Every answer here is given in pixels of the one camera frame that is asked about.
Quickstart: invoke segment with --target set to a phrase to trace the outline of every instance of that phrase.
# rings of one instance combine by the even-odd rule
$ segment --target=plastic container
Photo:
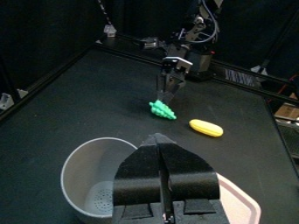
[[[221,202],[230,224],[258,224],[262,214],[259,204],[227,178],[218,176]]]
[[[113,222],[114,178],[119,165],[135,150],[130,142],[102,137],[86,142],[70,154],[62,168],[60,187],[85,223]]]

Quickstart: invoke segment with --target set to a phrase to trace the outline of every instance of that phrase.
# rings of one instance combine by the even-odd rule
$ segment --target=green toy
[[[173,110],[159,100],[157,100],[155,102],[150,102],[150,106],[153,107],[151,111],[155,115],[169,118],[170,120],[177,119]]]

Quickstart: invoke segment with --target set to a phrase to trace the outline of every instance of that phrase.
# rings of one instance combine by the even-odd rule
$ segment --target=perforated cup bottom
[[[113,190],[113,181],[102,181],[91,187],[86,198],[86,211],[89,213],[97,215],[113,215]]]

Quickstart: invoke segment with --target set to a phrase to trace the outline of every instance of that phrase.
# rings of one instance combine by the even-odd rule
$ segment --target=pink tray
[[[261,207],[235,184],[219,176],[221,202],[229,216],[230,224],[258,224]]]

